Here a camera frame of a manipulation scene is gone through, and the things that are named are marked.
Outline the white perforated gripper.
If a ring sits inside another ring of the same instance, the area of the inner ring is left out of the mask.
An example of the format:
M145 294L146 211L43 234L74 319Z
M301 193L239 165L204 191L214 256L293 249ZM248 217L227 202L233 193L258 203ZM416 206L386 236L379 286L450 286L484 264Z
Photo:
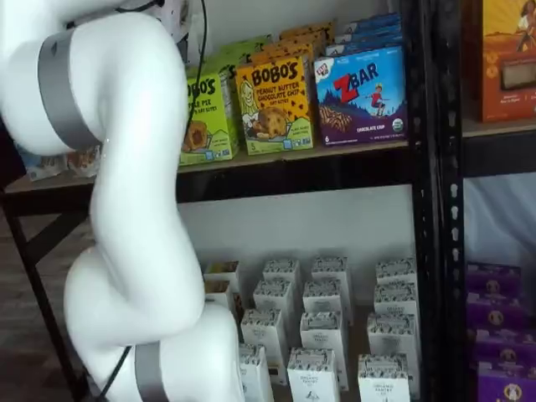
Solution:
M191 25L189 0L165 0L161 8L161 22L175 42L187 37Z

